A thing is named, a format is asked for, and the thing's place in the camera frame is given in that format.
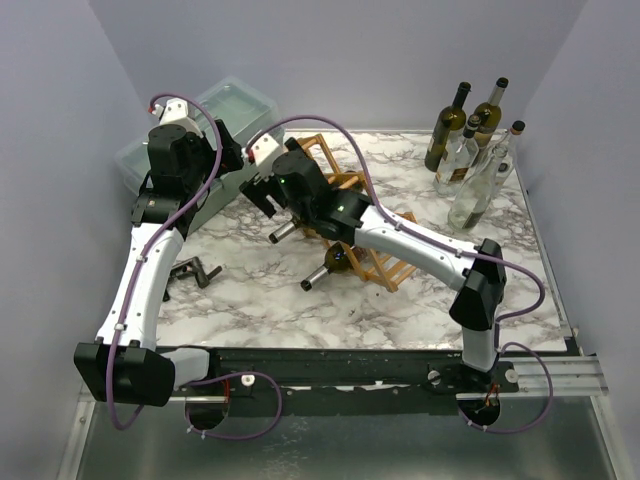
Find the green wine bottle brown label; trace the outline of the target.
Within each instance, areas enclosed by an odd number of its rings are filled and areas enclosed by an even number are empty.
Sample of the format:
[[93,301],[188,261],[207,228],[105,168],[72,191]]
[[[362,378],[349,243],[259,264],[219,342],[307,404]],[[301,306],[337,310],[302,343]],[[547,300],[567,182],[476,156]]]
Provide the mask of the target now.
[[[338,187],[339,189],[350,189],[358,193],[368,190],[368,183],[364,179],[362,172],[347,171],[343,173],[326,174],[325,178],[330,185]],[[305,238],[321,239],[321,236],[315,230],[306,226],[295,216],[274,232],[270,233],[268,239],[272,244],[277,244],[298,230],[302,232]]]

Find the green wine bottle white label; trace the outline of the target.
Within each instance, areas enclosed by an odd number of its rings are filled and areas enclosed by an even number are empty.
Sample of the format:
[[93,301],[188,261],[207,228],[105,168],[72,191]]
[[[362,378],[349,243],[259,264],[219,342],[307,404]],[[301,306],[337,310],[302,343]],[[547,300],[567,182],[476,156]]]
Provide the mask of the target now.
[[309,291],[318,282],[331,274],[348,273],[354,270],[347,249],[340,242],[334,243],[325,253],[323,264],[300,282],[304,291]]

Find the clear square liquor bottle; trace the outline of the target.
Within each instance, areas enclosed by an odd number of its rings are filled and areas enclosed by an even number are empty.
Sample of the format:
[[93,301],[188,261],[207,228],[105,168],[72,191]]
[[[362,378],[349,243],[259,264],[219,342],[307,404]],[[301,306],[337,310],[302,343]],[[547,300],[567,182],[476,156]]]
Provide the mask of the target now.
[[474,159],[479,153],[475,133],[481,118],[473,114],[467,120],[462,133],[449,137],[433,181],[439,196],[455,196],[459,191]]

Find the dark green wine bottle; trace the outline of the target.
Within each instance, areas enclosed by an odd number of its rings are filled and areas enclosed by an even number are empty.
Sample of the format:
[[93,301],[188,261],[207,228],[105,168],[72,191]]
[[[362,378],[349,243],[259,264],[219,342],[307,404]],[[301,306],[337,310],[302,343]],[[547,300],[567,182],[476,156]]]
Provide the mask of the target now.
[[425,167],[431,172],[436,172],[438,169],[449,135],[458,132],[466,124],[466,113],[463,106],[470,91],[471,84],[461,82],[452,103],[445,107],[437,117],[424,160]]

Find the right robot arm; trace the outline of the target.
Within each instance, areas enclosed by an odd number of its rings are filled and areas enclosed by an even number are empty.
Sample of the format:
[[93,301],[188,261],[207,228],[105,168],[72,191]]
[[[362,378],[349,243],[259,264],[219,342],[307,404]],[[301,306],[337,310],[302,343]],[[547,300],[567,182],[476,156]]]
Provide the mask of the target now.
[[376,207],[369,196],[329,182],[295,140],[282,147],[263,136],[250,146],[248,157],[267,182],[268,194],[292,213],[295,226],[330,241],[389,254],[455,291],[449,315],[463,333],[461,382],[474,392],[494,383],[495,312],[506,285],[496,242],[486,239],[475,246]]

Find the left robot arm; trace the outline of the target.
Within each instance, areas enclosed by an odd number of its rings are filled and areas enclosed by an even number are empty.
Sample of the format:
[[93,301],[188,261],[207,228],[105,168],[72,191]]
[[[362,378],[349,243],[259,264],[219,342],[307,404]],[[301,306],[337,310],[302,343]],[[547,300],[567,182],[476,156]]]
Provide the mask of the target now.
[[169,123],[148,134],[150,170],[132,208],[129,255],[111,311],[91,343],[80,343],[74,364],[93,397],[105,402],[165,405],[189,384],[214,393],[220,368],[197,348],[157,352],[157,322],[170,272],[198,212],[192,203],[208,177],[242,168],[240,145],[215,120],[219,147],[206,135]]

